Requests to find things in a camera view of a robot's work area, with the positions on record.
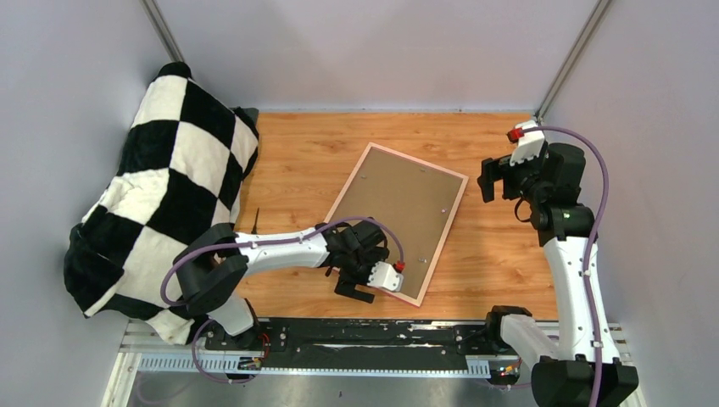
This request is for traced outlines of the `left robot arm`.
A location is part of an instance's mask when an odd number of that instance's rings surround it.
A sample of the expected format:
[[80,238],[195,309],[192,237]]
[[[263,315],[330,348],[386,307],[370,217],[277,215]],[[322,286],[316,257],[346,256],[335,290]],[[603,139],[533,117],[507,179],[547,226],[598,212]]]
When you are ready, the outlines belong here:
[[235,297],[243,278],[291,267],[337,270],[334,292],[372,303],[360,286],[397,292],[404,263],[389,262],[388,242],[396,236],[371,217],[348,217],[332,223],[279,234],[236,232],[227,224],[210,227],[173,261],[181,298],[174,304],[191,316],[218,323],[230,343],[249,350],[259,341],[259,327],[249,301]]

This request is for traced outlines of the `pink handled screwdriver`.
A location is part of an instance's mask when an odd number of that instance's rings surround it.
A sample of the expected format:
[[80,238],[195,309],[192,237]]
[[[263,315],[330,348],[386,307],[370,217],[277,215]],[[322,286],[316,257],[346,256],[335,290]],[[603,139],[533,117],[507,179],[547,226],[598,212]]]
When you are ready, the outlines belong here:
[[254,216],[254,222],[251,229],[251,234],[257,234],[258,233],[258,224],[259,224],[259,208],[255,210],[255,216]]

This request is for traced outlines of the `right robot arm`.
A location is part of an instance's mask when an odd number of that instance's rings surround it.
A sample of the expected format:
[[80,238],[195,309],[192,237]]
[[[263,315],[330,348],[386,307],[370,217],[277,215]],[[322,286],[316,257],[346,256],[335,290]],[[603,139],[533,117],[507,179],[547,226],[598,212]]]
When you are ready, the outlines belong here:
[[500,181],[504,199],[529,204],[529,222],[552,273],[558,340],[518,306],[493,307],[484,331],[489,350],[512,348],[526,363],[539,406],[619,406],[638,388],[638,372],[621,361],[603,309],[591,235],[596,220],[578,201],[585,166],[580,148],[545,143],[529,159],[484,159],[477,179],[484,202],[493,201]]

